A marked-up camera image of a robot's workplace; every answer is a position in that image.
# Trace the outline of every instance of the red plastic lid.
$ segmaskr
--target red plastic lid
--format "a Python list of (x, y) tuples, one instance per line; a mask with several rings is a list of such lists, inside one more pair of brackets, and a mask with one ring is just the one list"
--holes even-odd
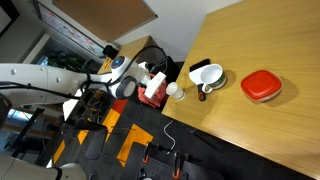
[(241, 81), (242, 90), (254, 100), (271, 96), (279, 92), (281, 87), (279, 77), (266, 70), (256, 71)]

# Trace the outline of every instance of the black floor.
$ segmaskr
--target black floor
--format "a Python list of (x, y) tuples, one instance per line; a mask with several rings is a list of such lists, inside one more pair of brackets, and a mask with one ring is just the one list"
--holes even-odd
[[(163, 132), (169, 123), (167, 132), (176, 141), (174, 150), (192, 154), (202, 160), (199, 164), (221, 174), (226, 180), (307, 180), (303, 174), (281, 166), (261, 156), (253, 154), (226, 141), (210, 136), (204, 132), (184, 125), (161, 114), (161, 110), (143, 105), (136, 100), (128, 101), (116, 126), (130, 128), (136, 124), (153, 136), (153, 143), (171, 147), (173, 141)], [(85, 152), (92, 138), (91, 132), (80, 146), (77, 139), (60, 135), (56, 142), (65, 140), (67, 146), (62, 153), (57, 166), (66, 163), (79, 163), (87, 177), (98, 179), (136, 179), (126, 176), (125, 168), (116, 159), (128, 131), (114, 131), (103, 147), (103, 153), (97, 160), (89, 160)]]

